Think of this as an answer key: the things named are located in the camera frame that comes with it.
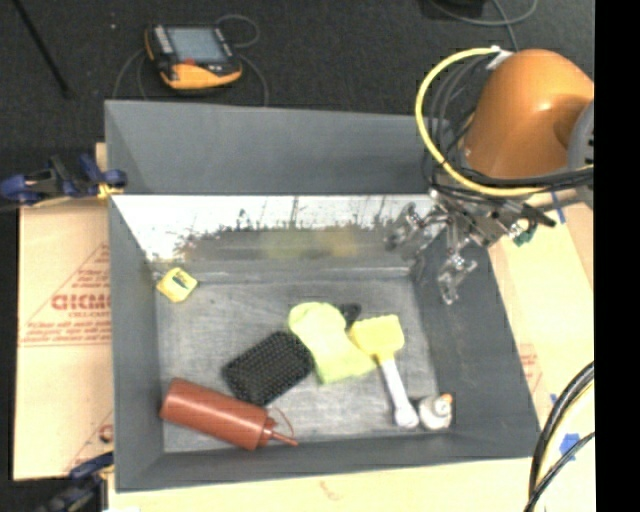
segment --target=bin floor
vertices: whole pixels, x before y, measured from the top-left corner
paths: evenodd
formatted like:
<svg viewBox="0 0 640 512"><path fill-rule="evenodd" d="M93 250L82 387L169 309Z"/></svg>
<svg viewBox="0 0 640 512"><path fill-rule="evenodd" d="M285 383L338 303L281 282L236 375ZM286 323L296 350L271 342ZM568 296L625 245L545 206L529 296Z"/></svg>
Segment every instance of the bin floor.
<svg viewBox="0 0 640 512"><path fill-rule="evenodd" d="M359 318L397 314L405 346L396 354L410 398L436 393L438 386L423 326L417 288L406 269L343 269L327 277L308 271L278 280L247 282L195 275L200 281L189 298L170 303L156 293L156 319L163 392L174 377L231 394L221 369L233 358L286 326L290 309L302 302L357 302ZM374 436L411 435L393 424L392 406L379 369L322 385L312 372L304 381L270 403L282 433L289 433L285 415L301 442ZM165 452L228 448L229 445L165 423Z"/></svg>

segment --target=red bottle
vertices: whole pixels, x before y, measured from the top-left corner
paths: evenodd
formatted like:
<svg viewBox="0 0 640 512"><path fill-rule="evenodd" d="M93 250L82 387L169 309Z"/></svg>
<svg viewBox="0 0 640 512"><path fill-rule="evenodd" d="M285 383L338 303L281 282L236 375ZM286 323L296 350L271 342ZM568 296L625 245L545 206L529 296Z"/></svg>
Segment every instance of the red bottle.
<svg viewBox="0 0 640 512"><path fill-rule="evenodd" d="M265 446L270 439L298 445L295 439L273 431L276 422L265 409L184 379L169 384L160 417L246 450Z"/></svg>

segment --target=wire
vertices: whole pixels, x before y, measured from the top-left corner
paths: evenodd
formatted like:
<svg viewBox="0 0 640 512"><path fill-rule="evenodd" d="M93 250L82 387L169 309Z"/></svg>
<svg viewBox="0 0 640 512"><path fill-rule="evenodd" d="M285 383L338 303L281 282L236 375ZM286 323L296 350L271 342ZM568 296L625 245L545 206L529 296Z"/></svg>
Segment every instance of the wire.
<svg viewBox="0 0 640 512"><path fill-rule="evenodd" d="M14 212L16 210L19 210L21 206L22 204L20 203L10 203L10 204L0 205L0 214L7 213L7 212Z"/></svg>
<svg viewBox="0 0 640 512"><path fill-rule="evenodd" d="M140 55L144 55L144 51L145 51L144 48L140 48L139 50L136 50L136 52L133 53L124 63L124 65L120 69L120 72L118 73L118 76L116 77L116 83L113 86L113 92L111 93L111 98L115 99L118 97L118 89L120 88L120 82L122 82L122 77L124 76L127 69L129 69L129 66L131 66L133 61L135 61L138 57L140 57Z"/></svg>
<svg viewBox="0 0 640 512"><path fill-rule="evenodd" d="M38 50L40 50L40 54L42 55L45 62L47 63L47 66L49 67L49 70L53 74L53 77L56 79L56 82L58 82L58 87L60 87L60 92L62 93L62 96L65 99L73 99L75 97L75 92L73 91L73 89L71 89L71 87L69 87L69 84L62 76L60 69L58 68L55 61L53 60L51 53L49 53L49 49L47 48L47 45L44 44L42 37L40 37L40 34L38 33L38 30L33 24L33 21L31 21L31 17L29 16L29 13L27 12L27 10L24 8L24 5L22 5L22 2L20 2L20 0L13 0L13 5L18 11L20 18L22 19L22 22L27 27L27 30L29 31L29 35L31 36L31 39L33 39L33 42L38 47Z"/></svg>
<svg viewBox="0 0 640 512"><path fill-rule="evenodd" d="M595 366L592 361L571 380L554 403L544 428L538 437L538 442L536 443L536 447L533 452L531 469L529 472L529 496L533 495L535 488L538 485L540 468L551 438L556 432L569 406L582 396L582 392L593 381L594 376Z"/></svg>
<svg viewBox="0 0 640 512"><path fill-rule="evenodd" d="M237 54L237 55L240 60L242 60L243 62L246 62L249 65L249 67L253 69L253 72L256 75L258 75L258 79L262 83L262 98L263 98L262 105L265 107L268 107L269 106L269 85L267 84L267 80L265 79L262 72L258 69L258 66L256 66L252 61L247 59L244 55L240 55L240 54Z"/></svg>
<svg viewBox="0 0 640 512"><path fill-rule="evenodd" d="M498 205L497 199L489 198L485 195L473 194L465 189L459 189L456 187L451 187L449 185L441 185L439 183L434 183L431 185L435 191L448 196L452 199L457 199L459 201L464 201L466 203L476 203L481 205Z"/></svg>
<svg viewBox="0 0 640 512"><path fill-rule="evenodd" d="M429 134L429 130L425 126L424 115L423 115L425 95L427 93L427 90L435 80L435 78L444 69L449 67L451 64L462 61L469 57L474 57L478 55L490 55L493 53L499 53L501 51L502 50L500 50L499 47L472 48L470 50L464 50L454 55L451 55L450 57L438 63L424 78L418 90L418 94L416 97L416 104L415 104L415 116L416 116L416 123L418 125L418 131L428 151L431 153L431 155L436 160L436 162L442 167L442 169L444 169L444 171L446 171L459 184L467 187L473 192L477 192L477 193L488 195L488 196L497 196L497 197L521 197L521 196L536 194L539 192L547 192L549 191L550 187L554 185L549 180L545 180L544 185L514 186L514 187L511 187L510 185L503 186L503 183L501 180L494 182L495 186L486 186L480 183L476 183L475 181L462 175L459 171L457 171L451 166L448 159L440 152L437 145L434 143L433 139L431 138L431 135ZM563 186L565 188L570 186L575 186L575 183L564 184Z"/></svg>
<svg viewBox="0 0 640 512"><path fill-rule="evenodd" d="M546 448L544 450L544 452L542 453L542 457L540 459L540 465L539 465L539 469L538 469L538 475L544 474L547 472L547 467L549 466L549 459L551 459L551 454L553 453L552 450L550 450L550 446L557 446L558 445L558 441L557 439L561 439L562 435L563 435L563 429L560 428L562 423L570 423L571 418L575 417L576 414L578 414L578 412L580 410L582 410L586 405L587 405L587 400L584 398L587 394L589 394L589 397L593 398L594 396L594 381L590 380L586 386L580 390L580 392L578 392L570 401L570 403L566 406L565 411L562 414L561 417L561 422L557 421L556 424L556 428L553 429L553 432L550 434L550 437L548 439L546 439ZM540 485L540 478L538 476L538 479L536 481L536 486Z"/></svg>
<svg viewBox="0 0 640 512"><path fill-rule="evenodd" d="M420 84L420 88L418 90L418 95L416 98L416 105L415 105L415 116L416 116L416 122L418 125L418 131L420 132L420 136L422 137L422 140L424 141L425 145L427 146L427 149L429 150L429 152L431 153L431 155L433 156L433 158L436 160L436 162L438 164L440 164L442 166L442 168L449 173L449 175L454 178L456 181L458 181L460 184L465 185L466 187L468 187L471 190L474 190L476 192L481 192L487 195L494 195L494 196L505 196L505 197L515 197L515 196L524 196L524 195L530 195L530 194L534 194L537 192L540 192L541 190L538 188L520 188L520 189L500 189L500 188L492 188L492 187L484 187L482 185L478 185L476 183L474 183L471 180L468 180L467 178L465 178L464 176L461 176L453 167L451 167L451 165L447 162L446 158L442 155L442 153L440 153L440 151L438 150L438 148L435 146L433 140L431 139L431 136L429 135L427 128L425 126L424 123L424 117L422 114L422 109L423 109L423 104L424 104L424 97L425 94L427 92L427 90L429 89L429 86L431 85L431 83L434 81L434 79L445 69L447 68L449 65L453 64L454 62L458 62L461 60L464 60L468 57L473 57L476 55L489 55L492 53L498 53L500 52L500 49L497 47L494 48L472 48L470 50L464 50L461 52L458 52L444 60L442 60L440 63L438 63L425 77L425 79L422 81L422 83Z"/></svg>
<svg viewBox="0 0 640 512"><path fill-rule="evenodd" d="M547 489L547 487L549 487L549 484L551 484L553 479L560 472L560 470L564 466L566 466L567 463L574 457L574 455L578 453L578 451L580 451L589 441L591 441L595 437L595 435L596 435L595 432L591 432L590 434L587 434L586 436L581 438L577 443L575 443L571 448L569 448L564 453L564 455L560 457L560 459L558 459L558 462L556 462L551 467L551 469L549 469L547 474L544 476L542 480L540 480L540 483L534 489L533 493L529 498L529 501L527 502L527 505L524 508L524 512L533 511L533 509L536 506L536 503L538 502L538 500L540 499L544 491Z"/></svg>
<svg viewBox="0 0 640 512"><path fill-rule="evenodd" d="M444 154L447 155L447 160L449 162L458 164L458 156L460 154L460 152L458 151L459 144L462 140L462 137L464 137L469 131L469 128L471 128L471 119L473 117L474 111L475 107L471 107L462 113L461 119L465 120L465 122L460 128L458 128L457 131L454 131L455 126L452 125L451 130L453 132L453 139L447 144L444 150Z"/></svg>
<svg viewBox="0 0 640 512"><path fill-rule="evenodd" d="M436 124L436 110L437 110L437 106L438 103L440 101L440 96L443 92L443 90L448 87L448 85L451 83L451 81L457 76L457 74L461 71L463 71L464 68L462 69L457 69L455 71L452 71L450 73L447 73L447 76L444 78L444 80L442 80L442 82L440 82L439 86L436 88L435 92L433 93L433 96L431 98L431 101L429 102L429 105L427 105L427 121L429 122L429 132L433 133L439 126L439 123Z"/></svg>
<svg viewBox="0 0 640 512"><path fill-rule="evenodd" d="M136 68L136 83L138 84L138 91L140 92L140 96L142 96L143 99L148 100L149 97L147 96L147 93L144 90L144 85L142 84L142 66L146 61L147 55L144 54L140 59L140 62L138 62L138 66Z"/></svg>
<svg viewBox="0 0 640 512"><path fill-rule="evenodd" d="M480 64L482 64L486 60L486 55L481 55L476 57L471 62L469 62L466 66L464 66L460 72L451 80L451 84L449 85L447 91L444 94L442 99L442 105L440 105L440 109L438 112L438 136L437 140L440 144L444 141L444 120L447 114L447 107L451 102L451 98L453 96L453 90L458 85L460 80L462 80L468 73L472 73L478 69Z"/></svg>
<svg viewBox="0 0 640 512"><path fill-rule="evenodd" d="M555 192L566 188L574 188L593 182L593 165L581 167L580 169L569 169L562 167L550 172L548 175L531 176L527 178L491 178L484 176L478 171L462 167L461 174L481 185L495 185L501 187L522 187L534 186L542 187L545 191Z"/></svg>
<svg viewBox="0 0 640 512"><path fill-rule="evenodd" d="M459 15L449 11L448 9L445 9L440 4L438 4L435 0L428 0L428 1L433 7L438 9L440 12L446 14L450 18L453 18L454 20L464 21L465 23L470 23L471 25L478 25L480 27L504 27L504 26L509 26L509 25L515 25L516 23L522 23L523 21L528 19L536 11L536 9L538 8L538 1L539 0L533 0L532 3L531 3L531 6L527 10L527 12L525 12L523 15L518 16L516 18L507 19L506 16L504 16L504 14L501 13L501 15L504 18L503 20L475 20L473 18L467 18L465 16L459 16ZM500 5L495 0L493 0L493 4L494 4L494 6L496 6L496 8L498 8L498 6Z"/></svg>
<svg viewBox="0 0 640 512"><path fill-rule="evenodd" d="M244 42L244 43L234 42L233 46L235 48L249 48L249 46L253 46L260 40L260 27L258 27L258 24L255 21L253 21L251 18L243 16L242 14L225 14L224 16L221 16L220 18L218 18L215 21L215 24L221 25L225 21L230 21L230 20L244 21L245 23L248 23L249 25L251 25L255 32L253 39L250 39L247 42Z"/></svg>

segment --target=black cable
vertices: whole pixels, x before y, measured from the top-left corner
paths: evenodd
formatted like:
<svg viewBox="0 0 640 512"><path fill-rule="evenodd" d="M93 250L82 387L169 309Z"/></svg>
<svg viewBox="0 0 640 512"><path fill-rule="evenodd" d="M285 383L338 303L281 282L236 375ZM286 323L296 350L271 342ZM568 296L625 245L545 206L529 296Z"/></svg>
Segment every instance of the black cable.
<svg viewBox="0 0 640 512"><path fill-rule="evenodd" d="M250 46L253 46L254 44L256 44L259 41L259 39L260 39L260 28L258 27L258 25L253 20L251 20L250 18L247 18L246 16L242 16L241 14L227 14L225 16L221 16L220 18L218 18L215 21L215 24L219 25L219 24L224 23L225 21L230 21L230 20L238 20L238 21L247 22L253 27L254 32L255 32L255 34L254 34L254 36L253 36L253 38L251 40L246 41L244 43L234 43L233 46L235 48L248 48ZM244 55L240 55L240 54L236 54L236 55L240 60L245 62L253 70L253 72L256 74L256 76L260 80L260 83L262 84L262 92L263 92L263 105L265 107L268 106L269 105L269 101L270 101L270 92L269 92L269 86L267 84L266 78L264 77L264 75L262 74L262 72L260 71L258 66L256 66L256 64L253 61L251 61L250 59L248 59ZM124 63L124 65L122 66L120 71L118 72L118 76L116 77L116 81L115 81L115 84L114 84L114 87L113 87L113 92L111 93L111 98L116 99L118 97L120 84L122 82L124 74L129 69L129 67L135 62L135 60L137 58L139 58L140 56L142 56L142 59L140 59L140 62L138 63L138 65L136 67L136 84L138 86L138 91L140 92L140 95L142 96L142 98L145 99L145 100L149 99L149 97L146 94L146 91L144 89L144 86L142 84L142 66L144 65L144 62L146 61L146 54L145 54L145 49L144 48L136 50L136 52L134 52L126 60L126 62Z"/></svg>
<svg viewBox="0 0 640 512"><path fill-rule="evenodd" d="M505 27L507 29L507 33L509 34L509 39L511 39L511 44L513 45L513 49L516 52L520 51L520 48L518 46L518 42L516 41L516 35L513 32L513 25L517 23L522 23L523 21L527 20L538 8L538 0L533 0L529 9L523 15L518 16L516 18L508 18L507 14L505 13L504 9L502 8L502 5L498 2L498 0L491 0L494 8L496 9L496 11L498 11L498 14L500 14L502 20L476 20L473 18L467 18L465 16L459 16L456 13L451 12L448 9L445 9L435 0L428 0L428 1L433 7L435 7L440 12L446 14L447 16L449 16L454 20L462 21L464 23L468 23L470 25L476 25L479 27Z"/></svg>
<svg viewBox="0 0 640 512"><path fill-rule="evenodd" d="M474 111L475 111L474 107L469 108L468 110L463 112L463 114L461 116L461 119L468 120L473 115ZM455 164L455 167L459 166L459 162L458 162L458 156L459 156L458 145L459 145L460 141L462 140L462 137L464 137L466 135L466 133L469 131L470 127L471 127L471 124L468 123L468 122L465 122L462 125L461 128L458 128L458 130L453 133L453 139L447 145L447 147L444 148L444 152L442 152L442 154L447 158L448 161L450 161L450 162Z"/></svg>
<svg viewBox="0 0 640 512"><path fill-rule="evenodd" d="M480 55L479 57L476 57L474 59L472 59L469 64L465 67L463 67L460 70L460 73L458 73L452 80L451 83L449 84L447 90L445 91L444 97L442 98L442 105L440 105L440 110L438 112L438 136L437 136L437 140L438 140L438 144L442 145L443 143L443 133L444 133L444 119L446 118L447 115L447 108L449 107L449 104L451 103L451 97L453 94L453 90L455 89L455 87L457 87L457 85L460 83L460 81L469 73L474 72L475 70L478 69L478 67L480 66L480 64L482 64L483 62L485 62L488 57L493 57L493 54L490 54L489 56L487 55Z"/></svg>
<svg viewBox="0 0 640 512"><path fill-rule="evenodd" d="M574 457L578 451L580 451L589 441L591 441L595 437L596 433L591 432L587 434L583 438L581 438L577 443L575 443L571 448L569 448L558 461L551 466L549 471L545 474L544 478L540 480L540 483L536 486L529 497L529 501L527 502L524 512L532 512L538 503L538 500L544 493L544 491L549 487L549 484L553 481L553 479L558 475L560 470Z"/></svg>
<svg viewBox="0 0 640 512"><path fill-rule="evenodd" d="M509 21L509 19L507 18L507 14L504 12L504 9L502 8L498 0L491 0L491 1L493 2L493 6L496 8L496 11L500 13L500 16L502 16L502 19L505 22L504 26L507 29L507 34L509 34L509 38L511 39L511 45L513 46L513 51L519 52L520 46L518 45L518 41L516 41L516 34L513 32L513 27L512 27L513 22Z"/></svg>
<svg viewBox="0 0 640 512"><path fill-rule="evenodd" d="M436 0L428 0L428 1L433 7L438 9L440 12L446 14L450 18L453 18L454 20L458 20L458 21L464 21L465 23L469 23L471 25L477 25L479 27L504 27L505 25L515 25L516 23L522 23L523 21L528 19L538 8L538 0L533 0L531 2L531 6L529 7L529 9L524 14L522 14L521 16L517 16L516 18L511 18L511 19L505 18L503 20L476 20L473 18L467 18L465 16L459 16L454 12L451 12L448 9L445 9L444 7L442 7L438 2L436 2Z"/></svg>
<svg viewBox="0 0 640 512"><path fill-rule="evenodd" d="M58 69L58 66L54 62L53 57L51 56L51 54L49 53L49 49L44 44L44 41L40 37L40 34L38 33L38 30L36 29L35 25L31 21L31 17L29 16L29 13L24 8L24 6L20 2L20 0L13 0L13 5L15 6L16 10L18 11L18 14L20 14L20 18L22 18L22 22L26 25L27 30L29 31L29 34L31 35L31 38L36 43L36 46L38 47L38 50L40 50L40 53L44 57L44 60L46 61L47 66L49 66L49 69L51 70L51 73L53 74L54 78L56 79L56 82L58 82L58 86L60 87L60 91L62 92L62 96L64 98L66 98L66 99L72 99L73 97L75 97L75 93L73 92L71 87L69 87L69 84L67 84L67 81L62 76L62 73L60 73L60 70Z"/></svg>
<svg viewBox="0 0 640 512"><path fill-rule="evenodd" d="M446 171L442 168L442 165L438 165L437 167L435 167L430 177L427 177L424 171L422 174L425 179L430 178L428 188L431 188L436 192L439 192L451 199L489 206L500 206L504 203L504 200L502 198L488 196L481 192L476 192L475 190L471 190L462 186L445 185L440 183L438 181L438 175L443 175L445 177L448 176Z"/></svg>
<svg viewBox="0 0 640 512"><path fill-rule="evenodd" d="M594 169L593 166L582 170L562 168L549 174L527 178L492 178L468 167L460 167L458 172L479 185L499 186L501 188L539 187L557 191L562 188L573 188L592 183Z"/></svg>
<svg viewBox="0 0 640 512"><path fill-rule="evenodd" d="M547 445L553 434L556 432L558 425L564 417L569 406L574 400L580 396L585 388L593 381L595 376L595 366L592 361L585 366L562 391L556 402L553 404L551 413L538 437L536 447L533 451L531 460L531 469L529 472L529 496L531 496L537 486L538 476L542 459L547 451Z"/></svg>
<svg viewBox="0 0 640 512"><path fill-rule="evenodd" d="M22 206L20 203L1 204L0 205L0 214L8 213L8 212L15 212L16 210L20 209L20 206Z"/></svg>
<svg viewBox="0 0 640 512"><path fill-rule="evenodd" d="M447 73L447 76L444 78L444 80L440 82L438 87L436 87L433 90L432 94L429 97L429 101L427 102L427 106L425 110L427 115L427 129L431 134L432 139L434 138L434 132L438 127L438 124L435 124L435 120L436 120L437 107L440 104L440 96L442 95L446 87L449 85L449 83L451 83L451 80L453 80L456 77L456 75L460 73L463 69L465 69L465 66L468 66L468 65L469 64L467 63L460 68L449 71Z"/></svg>

